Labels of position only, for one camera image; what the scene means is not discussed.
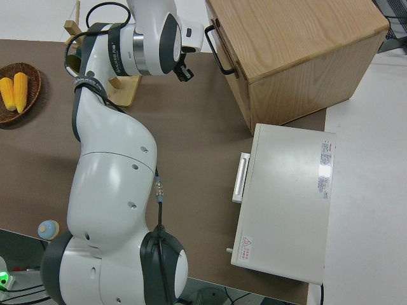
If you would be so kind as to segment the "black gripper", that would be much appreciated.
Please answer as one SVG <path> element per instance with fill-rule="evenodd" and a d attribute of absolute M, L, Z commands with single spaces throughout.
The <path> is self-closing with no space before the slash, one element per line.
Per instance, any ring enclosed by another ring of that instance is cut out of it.
<path fill-rule="evenodd" d="M 180 53 L 179 60 L 173 68 L 174 71 L 177 71 L 177 77 L 180 82 L 188 82 L 194 77 L 194 73 L 191 71 L 191 69 L 187 68 L 185 59 L 186 53 L 182 51 Z"/>

